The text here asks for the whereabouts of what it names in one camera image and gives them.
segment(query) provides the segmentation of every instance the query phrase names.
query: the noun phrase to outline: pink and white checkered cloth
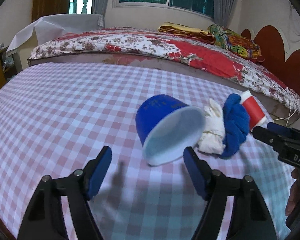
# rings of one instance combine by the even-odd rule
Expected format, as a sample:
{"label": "pink and white checkered cloth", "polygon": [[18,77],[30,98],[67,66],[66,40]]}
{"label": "pink and white checkered cloth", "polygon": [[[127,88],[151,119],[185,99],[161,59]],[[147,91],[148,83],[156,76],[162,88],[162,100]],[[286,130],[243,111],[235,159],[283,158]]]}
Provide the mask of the pink and white checkered cloth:
{"label": "pink and white checkered cloth", "polygon": [[[89,203],[105,240],[191,239],[205,202],[196,194],[182,159],[147,166],[135,114],[156,94],[203,108],[209,98],[223,105],[231,93],[240,92],[155,69],[88,63],[26,69],[0,91],[1,219],[17,236],[41,177],[68,176],[108,145],[113,160],[99,194]],[[284,208],[292,168],[279,162],[271,147],[248,135],[230,160],[199,156],[227,176],[253,176],[279,239],[287,235]],[[76,239],[66,198],[62,201],[69,237]],[[228,198],[220,240],[226,237],[231,210]]]}

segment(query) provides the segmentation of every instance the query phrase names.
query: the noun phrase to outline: blue cloth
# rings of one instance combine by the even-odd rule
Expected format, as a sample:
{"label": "blue cloth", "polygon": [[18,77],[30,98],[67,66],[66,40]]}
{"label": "blue cloth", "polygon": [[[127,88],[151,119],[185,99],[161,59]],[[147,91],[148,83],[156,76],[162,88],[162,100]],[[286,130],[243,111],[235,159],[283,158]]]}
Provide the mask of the blue cloth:
{"label": "blue cloth", "polygon": [[226,145],[222,158],[229,158],[239,151],[240,145],[246,141],[249,133],[250,116],[246,109],[240,105],[241,97],[231,94],[223,106],[223,120],[225,123],[226,137],[223,144]]}

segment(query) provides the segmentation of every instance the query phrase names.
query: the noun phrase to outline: human hand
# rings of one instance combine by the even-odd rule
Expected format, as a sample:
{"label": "human hand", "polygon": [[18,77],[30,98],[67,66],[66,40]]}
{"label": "human hand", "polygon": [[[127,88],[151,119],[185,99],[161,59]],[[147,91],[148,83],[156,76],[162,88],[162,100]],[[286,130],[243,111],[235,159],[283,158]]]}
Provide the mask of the human hand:
{"label": "human hand", "polygon": [[286,206],[286,216],[291,214],[300,199],[300,186],[298,185],[299,172],[297,168],[291,172],[291,176],[293,179],[296,179],[296,181],[293,183],[290,189],[290,196]]}

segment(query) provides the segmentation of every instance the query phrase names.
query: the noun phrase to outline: cup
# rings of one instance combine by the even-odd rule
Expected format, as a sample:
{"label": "cup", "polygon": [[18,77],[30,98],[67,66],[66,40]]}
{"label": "cup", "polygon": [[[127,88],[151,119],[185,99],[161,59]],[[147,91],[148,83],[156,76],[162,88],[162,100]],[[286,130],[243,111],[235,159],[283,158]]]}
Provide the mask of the cup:
{"label": "cup", "polygon": [[148,98],[137,111],[142,153],[152,166],[172,162],[194,147],[204,129],[204,113],[168,95]]}
{"label": "cup", "polygon": [[250,116],[250,130],[256,126],[262,125],[267,120],[265,114],[249,90],[242,93],[240,104],[246,109]]}

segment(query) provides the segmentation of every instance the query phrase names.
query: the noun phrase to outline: folded yellow blanket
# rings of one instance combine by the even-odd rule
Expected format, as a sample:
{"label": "folded yellow blanket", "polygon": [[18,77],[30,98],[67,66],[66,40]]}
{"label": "folded yellow blanket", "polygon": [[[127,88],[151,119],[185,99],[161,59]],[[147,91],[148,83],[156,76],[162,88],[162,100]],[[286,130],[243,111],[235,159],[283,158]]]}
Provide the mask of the folded yellow blanket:
{"label": "folded yellow blanket", "polygon": [[216,41],[215,37],[208,31],[169,22],[162,24],[158,31],[162,33],[171,33],[177,36],[184,36],[191,39],[197,39],[209,44],[214,44]]}

